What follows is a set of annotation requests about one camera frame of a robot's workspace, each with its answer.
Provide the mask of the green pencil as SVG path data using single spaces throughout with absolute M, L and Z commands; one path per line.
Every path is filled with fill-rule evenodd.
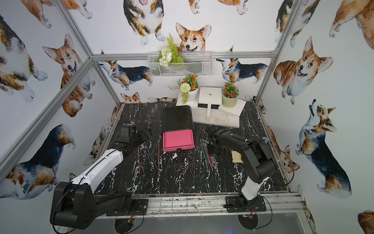
M 217 161 L 215 156 L 211 156 L 214 167 L 217 167 Z
M 203 156 L 204 156 L 204 159 L 205 159 L 205 162 L 206 162 L 207 170 L 210 170 L 209 159 L 208 159 L 207 150 L 206 150 L 206 144 L 203 140 L 200 140 L 200 145 L 201 145 L 201 148 L 202 148 L 202 151 L 203 151 Z

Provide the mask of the pink top drawer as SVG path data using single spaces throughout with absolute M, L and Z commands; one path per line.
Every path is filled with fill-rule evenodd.
M 193 131 L 191 129 L 163 133 L 163 151 L 172 152 L 195 148 Z

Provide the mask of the black drawer cabinet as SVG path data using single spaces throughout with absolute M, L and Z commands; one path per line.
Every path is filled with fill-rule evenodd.
M 162 132 L 193 130 L 192 109 L 190 106 L 174 106 L 163 109 Z

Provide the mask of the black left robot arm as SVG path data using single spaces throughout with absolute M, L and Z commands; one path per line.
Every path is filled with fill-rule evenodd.
M 51 225 L 84 230 L 97 217 L 107 213 L 145 216 L 148 206 L 146 199 L 132 199 L 126 191 L 116 191 L 106 196 L 96 196 L 94 193 L 109 172 L 152 136 L 151 130 L 143 124 L 122 125 L 119 139 L 96 162 L 71 181 L 56 186 L 50 214 Z

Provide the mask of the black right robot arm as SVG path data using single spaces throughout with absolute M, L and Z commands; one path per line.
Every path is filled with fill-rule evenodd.
M 271 146 L 262 138 L 245 138 L 216 125 L 208 126 L 206 132 L 214 146 L 227 147 L 241 155 L 246 180 L 239 201 L 248 204 L 256 199 L 263 184 L 278 169 Z

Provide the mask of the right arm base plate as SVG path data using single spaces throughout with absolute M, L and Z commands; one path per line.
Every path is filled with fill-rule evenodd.
M 265 212 L 266 204 L 264 198 L 257 196 L 253 200 L 246 200 L 244 196 L 226 197 L 224 208 L 228 213 L 240 213 L 252 211 Z

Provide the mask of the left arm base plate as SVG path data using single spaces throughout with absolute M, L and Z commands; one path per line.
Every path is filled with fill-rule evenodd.
M 148 208 L 148 199 L 134 199 L 129 206 L 108 212 L 106 216 L 132 216 L 132 215 L 146 215 Z

